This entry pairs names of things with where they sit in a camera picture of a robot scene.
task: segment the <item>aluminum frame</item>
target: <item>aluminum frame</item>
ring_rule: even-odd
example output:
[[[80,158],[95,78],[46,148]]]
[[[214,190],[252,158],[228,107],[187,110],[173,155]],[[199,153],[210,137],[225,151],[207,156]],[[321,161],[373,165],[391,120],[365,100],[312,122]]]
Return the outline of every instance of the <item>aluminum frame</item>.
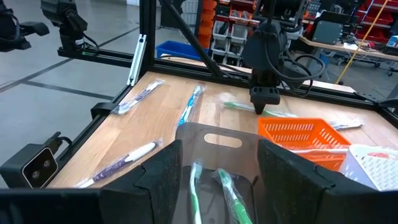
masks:
[[[243,87],[248,89],[249,94],[248,75],[245,73],[228,72],[230,75],[238,77],[238,79],[226,78],[223,75],[223,72],[221,72],[220,68],[211,61],[202,47],[200,47],[197,39],[192,34],[186,23],[184,23],[182,18],[179,16],[177,10],[173,7],[173,5],[171,5],[171,2],[169,0],[160,0],[160,3],[162,4],[162,7],[166,7],[173,14],[174,19],[178,21],[178,24],[181,27],[180,30],[191,43],[191,45],[197,50],[201,59],[206,64],[206,67],[155,58],[155,17],[153,15],[155,15],[156,12],[156,0],[140,0],[140,34],[147,36],[147,44],[142,59],[139,79],[146,72],[159,72],[179,77]],[[91,53],[71,53],[60,49],[58,50],[58,54],[59,56],[117,65],[127,68],[130,68],[133,59],[133,55],[131,54],[112,52],[108,50],[100,50],[98,55],[94,55]],[[120,103],[131,89],[132,86],[125,86],[111,102],[115,104]],[[297,92],[303,94],[307,89],[308,86],[302,86],[299,90],[297,90]],[[280,93],[286,96],[297,97],[297,95],[284,89],[281,89]],[[379,113],[384,119],[398,129],[398,115],[394,114],[389,108],[381,107],[377,102],[368,101],[367,99],[355,93],[347,93],[314,86],[312,87],[306,99],[361,108],[364,110],[372,110]],[[97,115],[92,122],[75,138],[75,140],[73,140],[72,145],[59,155],[59,170],[61,170],[64,165],[75,155],[79,148],[81,148],[86,140],[96,131],[106,117],[106,115]]]

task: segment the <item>blue container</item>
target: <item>blue container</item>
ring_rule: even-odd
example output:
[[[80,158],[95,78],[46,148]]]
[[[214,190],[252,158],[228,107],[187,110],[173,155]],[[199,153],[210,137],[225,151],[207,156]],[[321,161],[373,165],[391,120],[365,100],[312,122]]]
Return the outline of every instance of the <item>blue container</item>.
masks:
[[[157,58],[160,58],[162,54],[181,56],[184,58],[201,60],[200,56],[197,54],[197,51],[190,44],[183,44],[180,42],[168,40],[163,44],[160,44],[156,47]]]
[[[328,57],[326,57],[326,56],[324,56],[324,55],[319,55],[319,59],[321,60],[321,61],[323,61],[323,63],[325,63],[325,66],[328,66],[328,64],[329,64],[329,59],[328,59]]]

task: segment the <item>orange plastic basket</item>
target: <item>orange plastic basket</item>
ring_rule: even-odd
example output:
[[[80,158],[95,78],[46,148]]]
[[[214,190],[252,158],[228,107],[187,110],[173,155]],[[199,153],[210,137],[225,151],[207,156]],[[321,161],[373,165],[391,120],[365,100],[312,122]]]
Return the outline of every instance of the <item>orange plastic basket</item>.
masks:
[[[289,150],[338,148],[351,143],[320,118],[259,118],[258,133]],[[300,156],[338,171],[345,154],[309,152]]]
[[[215,15],[216,12],[213,10],[203,10],[201,12],[201,19],[203,21],[212,21]]]
[[[213,10],[217,6],[217,2],[213,0],[203,0],[203,9]]]
[[[213,21],[203,21],[199,26],[199,35],[211,35],[213,32]]]
[[[210,48],[211,35],[199,35],[198,41],[203,48]]]

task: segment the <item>green toothbrush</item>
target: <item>green toothbrush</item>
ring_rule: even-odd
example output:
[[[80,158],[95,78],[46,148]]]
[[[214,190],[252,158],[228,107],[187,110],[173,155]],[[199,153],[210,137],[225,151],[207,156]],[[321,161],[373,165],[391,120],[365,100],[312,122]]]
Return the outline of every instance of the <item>green toothbrush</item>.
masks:
[[[201,224],[199,199],[196,191],[195,184],[199,181],[201,176],[202,166],[199,162],[194,162],[191,167],[191,176],[189,180],[190,195],[192,202],[193,221],[194,224]]]
[[[243,103],[237,103],[237,102],[224,102],[224,106],[230,107],[230,108],[237,108],[237,109],[243,109],[243,110],[248,110],[248,111],[254,111],[253,106],[245,105]],[[288,117],[288,118],[296,118],[297,115],[292,114],[292,113],[286,113],[286,112],[273,112],[273,111],[267,111],[264,110],[261,115],[263,116],[275,116],[275,117]]]
[[[240,224],[252,224],[248,213],[243,205],[243,203],[238,199],[234,192],[234,182],[232,181],[231,176],[224,169],[218,169],[218,174],[220,175],[221,183],[223,184],[224,193],[229,195],[232,198],[233,203],[233,212],[235,214],[236,219]]]

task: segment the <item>wooden table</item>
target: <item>wooden table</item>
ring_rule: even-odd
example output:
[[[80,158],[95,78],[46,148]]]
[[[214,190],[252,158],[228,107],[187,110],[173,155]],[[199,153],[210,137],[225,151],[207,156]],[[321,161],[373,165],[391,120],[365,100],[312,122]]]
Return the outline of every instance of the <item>wooden table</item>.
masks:
[[[223,106],[224,101],[237,101],[250,105],[249,90],[244,88],[147,72],[123,101],[131,99],[156,78],[163,79],[165,83],[127,114],[109,115],[51,181],[49,187],[73,187],[116,158],[154,139],[163,138],[164,146],[172,142],[177,121],[197,84],[203,85],[206,90],[199,98],[191,121],[257,133],[255,113]],[[396,128],[373,111],[288,96],[281,97],[280,105],[267,105],[266,109],[294,113],[299,117],[318,117],[327,121],[360,118],[364,124],[362,128],[341,132],[349,141],[368,145],[393,147],[398,145]],[[215,138],[213,141],[220,143],[225,140]],[[158,150],[152,151],[123,172],[92,187],[100,187],[120,177]]]
[[[308,40],[307,38],[302,37],[302,36],[299,37],[299,40],[301,40],[302,42],[306,43],[309,46],[316,47],[318,49],[328,49],[328,50],[333,50],[333,51],[338,51],[338,52],[349,52],[351,54],[353,54],[355,52],[355,50],[344,48],[343,44],[341,44],[341,43],[337,43],[335,45],[323,44],[323,43],[313,42],[313,41]],[[367,52],[365,50],[360,49],[357,54],[398,61],[398,56],[387,55],[387,54],[384,54],[379,51]]]

